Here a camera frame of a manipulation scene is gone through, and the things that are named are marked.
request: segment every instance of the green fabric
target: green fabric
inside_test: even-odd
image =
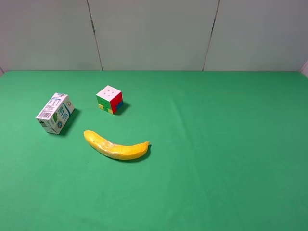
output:
[[[117,115],[97,106],[106,85]],[[60,135],[35,119],[55,92],[76,108]],[[2,231],[307,230],[302,74],[12,71],[0,108]],[[109,159],[84,130],[150,153]]]

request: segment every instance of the green cube face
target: green cube face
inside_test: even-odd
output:
[[[106,108],[106,107],[104,107],[104,109],[103,109],[104,111],[106,111],[106,112],[108,112],[108,108]]]
[[[103,99],[99,96],[96,96],[96,98],[97,98],[98,104],[103,105],[104,108],[106,108],[106,109],[107,108],[111,109],[111,104],[110,104],[109,101],[107,101],[107,100],[105,100],[105,99]]]

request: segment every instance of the panel seam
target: panel seam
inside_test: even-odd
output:
[[[206,60],[207,60],[207,56],[208,56],[208,51],[210,49],[210,44],[211,44],[211,40],[212,40],[212,36],[213,36],[213,31],[214,31],[214,26],[215,26],[215,22],[216,22],[216,17],[217,17],[219,5],[220,5],[220,0],[218,0],[218,4],[217,4],[217,8],[216,8],[216,13],[215,13],[215,18],[214,18],[214,21],[213,21],[213,26],[212,26],[212,30],[211,30],[210,39],[209,39],[208,45],[207,45],[207,50],[206,50],[206,54],[205,54],[205,60],[204,60],[202,71],[204,71]]]
[[[100,59],[101,68],[102,68],[102,71],[103,71],[103,64],[102,64],[100,49],[98,48],[98,43],[97,43],[97,39],[96,39],[96,34],[95,34],[95,31],[96,31],[96,30],[95,30],[95,28],[94,28],[94,21],[93,21],[93,19],[92,19],[92,14],[91,14],[91,9],[90,9],[90,5],[89,5],[89,0],[87,0],[87,5],[88,5],[88,10],[89,10],[90,19],[91,19],[91,26],[93,27],[93,33],[94,33],[94,39],[95,39],[96,49],[97,49],[98,57],[99,57],[99,59]]]

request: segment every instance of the white cube face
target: white cube face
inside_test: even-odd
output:
[[[107,100],[111,101],[115,96],[117,96],[121,91],[118,89],[115,89],[111,86],[106,86],[103,90],[97,93],[97,96]]]

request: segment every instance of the red cube face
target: red cube face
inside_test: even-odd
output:
[[[122,101],[123,101],[122,92],[120,92],[111,100],[112,110],[117,111],[120,108]]]

